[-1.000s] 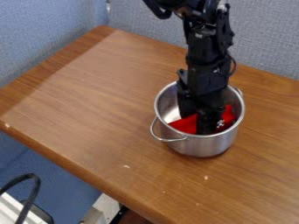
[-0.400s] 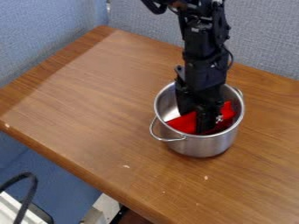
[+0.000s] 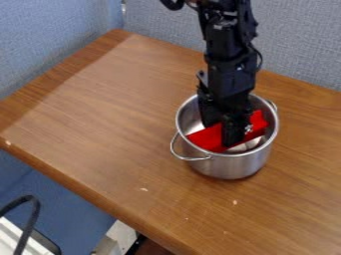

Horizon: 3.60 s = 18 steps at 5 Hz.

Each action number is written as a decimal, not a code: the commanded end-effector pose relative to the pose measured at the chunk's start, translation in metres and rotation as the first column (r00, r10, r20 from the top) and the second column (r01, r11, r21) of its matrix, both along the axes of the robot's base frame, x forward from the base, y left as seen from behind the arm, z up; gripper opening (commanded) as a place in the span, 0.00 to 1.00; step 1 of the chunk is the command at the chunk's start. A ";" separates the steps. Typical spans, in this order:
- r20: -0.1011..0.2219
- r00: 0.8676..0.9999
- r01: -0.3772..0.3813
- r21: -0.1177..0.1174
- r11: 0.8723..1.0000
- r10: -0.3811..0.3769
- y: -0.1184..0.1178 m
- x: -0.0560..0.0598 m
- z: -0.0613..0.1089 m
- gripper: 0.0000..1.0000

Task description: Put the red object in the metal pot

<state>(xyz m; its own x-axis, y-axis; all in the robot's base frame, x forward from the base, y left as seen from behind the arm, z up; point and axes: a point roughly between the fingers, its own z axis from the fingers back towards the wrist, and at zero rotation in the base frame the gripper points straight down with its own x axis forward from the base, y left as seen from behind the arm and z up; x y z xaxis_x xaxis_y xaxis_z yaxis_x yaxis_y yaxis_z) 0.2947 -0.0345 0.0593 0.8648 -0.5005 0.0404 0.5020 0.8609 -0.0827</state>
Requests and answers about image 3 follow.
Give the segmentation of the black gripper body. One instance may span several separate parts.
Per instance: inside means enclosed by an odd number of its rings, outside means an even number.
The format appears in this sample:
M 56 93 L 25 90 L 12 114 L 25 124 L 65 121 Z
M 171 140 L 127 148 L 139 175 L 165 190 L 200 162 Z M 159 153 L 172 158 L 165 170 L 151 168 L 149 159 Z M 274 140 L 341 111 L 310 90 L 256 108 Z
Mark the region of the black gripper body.
M 196 96 L 204 95 L 211 98 L 222 114 L 244 110 L 250 105 L 248 94 L 255 87 L 258 60 L 204 60 L 207 70 L 196 73 Z

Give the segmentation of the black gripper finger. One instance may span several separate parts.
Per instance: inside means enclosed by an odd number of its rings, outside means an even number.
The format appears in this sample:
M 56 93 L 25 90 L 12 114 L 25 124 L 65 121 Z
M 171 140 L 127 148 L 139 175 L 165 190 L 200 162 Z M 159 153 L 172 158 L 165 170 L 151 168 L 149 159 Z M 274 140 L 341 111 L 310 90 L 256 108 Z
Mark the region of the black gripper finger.
M 223 146 L 230 147 L 243 140 L 251 114 L 252 108 L 222 114 L 220 143 Z
M 202 124 L 206 128 L 208 128 L 215 125 L 220 119 L 220 111 L 214 103 L 214 100 L 204 95 L 199 95 L 198 109 Z

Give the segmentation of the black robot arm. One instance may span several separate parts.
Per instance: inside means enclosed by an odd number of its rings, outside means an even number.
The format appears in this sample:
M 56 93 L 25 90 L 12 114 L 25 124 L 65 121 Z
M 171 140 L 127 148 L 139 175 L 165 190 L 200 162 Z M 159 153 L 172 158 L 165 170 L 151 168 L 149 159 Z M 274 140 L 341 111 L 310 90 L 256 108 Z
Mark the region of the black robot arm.
M 196 73 L 196 99 L 202 124 L 220 125 L 219 144 L 242 142 L 251 128 L 248 94 L 262 55 L 252 45 L 258 23 L 250 0 L 160 0 L 172 11 L 191 8 L 204 41 L 206 69 Z

